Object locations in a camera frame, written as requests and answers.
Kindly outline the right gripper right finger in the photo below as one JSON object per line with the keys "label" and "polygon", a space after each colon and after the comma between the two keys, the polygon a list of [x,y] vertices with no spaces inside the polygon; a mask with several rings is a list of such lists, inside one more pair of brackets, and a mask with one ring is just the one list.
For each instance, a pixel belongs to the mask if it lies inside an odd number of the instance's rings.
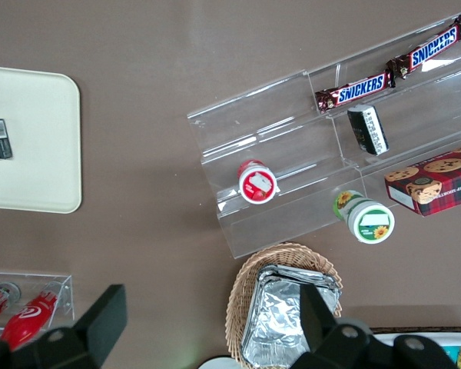
{"label": "right gripper right finger", "polygon": [[379,341],[358,321],[339,321],[317,288],[300,287],[300,323],[309,351],[292,368],[455,368],[433,340],[402,334],[391,345]]}

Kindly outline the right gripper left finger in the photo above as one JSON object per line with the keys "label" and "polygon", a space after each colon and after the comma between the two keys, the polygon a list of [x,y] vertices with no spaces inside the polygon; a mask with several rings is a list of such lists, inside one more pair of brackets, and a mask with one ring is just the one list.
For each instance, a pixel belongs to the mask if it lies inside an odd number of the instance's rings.
{"label": "right gripper left finger", "polygon": [[100,368],[128,323],[126,289],[112,284],[71,327],[12,350],[0,341],[0,368]]}

